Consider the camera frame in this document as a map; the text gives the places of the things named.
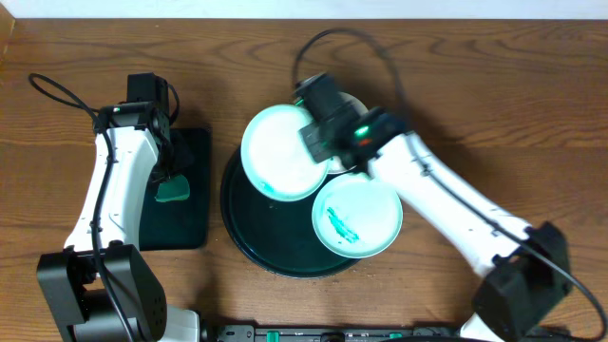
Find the pale green plate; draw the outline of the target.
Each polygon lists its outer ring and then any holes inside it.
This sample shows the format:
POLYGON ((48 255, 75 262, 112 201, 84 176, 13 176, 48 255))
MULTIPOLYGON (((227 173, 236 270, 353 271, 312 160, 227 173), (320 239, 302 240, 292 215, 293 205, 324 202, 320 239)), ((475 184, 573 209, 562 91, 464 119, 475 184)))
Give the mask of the pale green plate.
POLYGON ((364 173, 338 176, 313 202, 313 229, 321 243, 347 258, 366 258, 386 250, 400 233, 402 203, 387 184, 364 173))
POLYGON ((263 196, 285 202, 303 200, 328 176, 329 164, 315 162, 299 134, 312 122, 305 109, 277 104, 248 123, 241 140, 241 163, 249 182, 263 196))

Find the pale green plate front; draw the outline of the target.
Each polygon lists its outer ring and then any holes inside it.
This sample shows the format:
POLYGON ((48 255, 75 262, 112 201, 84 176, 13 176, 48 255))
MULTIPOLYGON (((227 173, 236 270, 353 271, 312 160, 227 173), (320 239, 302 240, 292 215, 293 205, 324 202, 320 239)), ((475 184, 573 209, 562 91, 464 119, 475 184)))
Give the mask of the pale green plate front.
POLYGON ((347 258, 366 258, 386 250, 400 233, 402 203, 387 184, 364 173, 338 176, 313 202, 313 229, 321 243, 347 258))

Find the green scouring sponge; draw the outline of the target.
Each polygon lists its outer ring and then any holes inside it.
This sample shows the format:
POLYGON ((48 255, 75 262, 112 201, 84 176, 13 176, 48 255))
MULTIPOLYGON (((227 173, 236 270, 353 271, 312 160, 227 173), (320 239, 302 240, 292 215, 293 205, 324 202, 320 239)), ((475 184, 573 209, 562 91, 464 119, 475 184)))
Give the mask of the green scouring sponge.
POLYGON ((190 197, 190 184, 184 175, 178 175, 159 184, 155 200, 157 202, 171 202, 188 200, 190 197))

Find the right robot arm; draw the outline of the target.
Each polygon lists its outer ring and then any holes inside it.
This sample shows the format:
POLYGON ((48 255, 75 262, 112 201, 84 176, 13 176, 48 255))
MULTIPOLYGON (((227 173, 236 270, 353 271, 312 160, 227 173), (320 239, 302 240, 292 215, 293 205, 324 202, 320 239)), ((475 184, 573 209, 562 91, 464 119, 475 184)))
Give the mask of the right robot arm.
POLYGON ((408 121, 383 107, 365 114, 322 73, 298 82, 295 96, 313 116, 300 134, 317 162, 337 157, 375 180, 433 225, 461 253, 482 284, 464 338, 523 341, 572 290, 562 232, 534 228, 483 196, 442 163, 408 121))

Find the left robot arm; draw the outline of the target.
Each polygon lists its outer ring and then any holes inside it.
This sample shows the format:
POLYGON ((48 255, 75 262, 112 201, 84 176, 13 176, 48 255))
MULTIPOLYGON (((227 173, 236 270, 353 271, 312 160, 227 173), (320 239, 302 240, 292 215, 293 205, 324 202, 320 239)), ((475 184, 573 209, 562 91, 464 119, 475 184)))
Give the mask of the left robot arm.
POLYGON ((64 104, 84 110, 96 135, 94 171, 81 215, 60 252, 41 255, 36 275, 65 341, 199 341, 197 312, 168 304, 140 252, 149 186, 169 183, 189 195, 185 174, 196 163, 172 129, 180 111, 175 88, 154 73, 130 74, 125 101, 92 109, 56 81, 64 104))

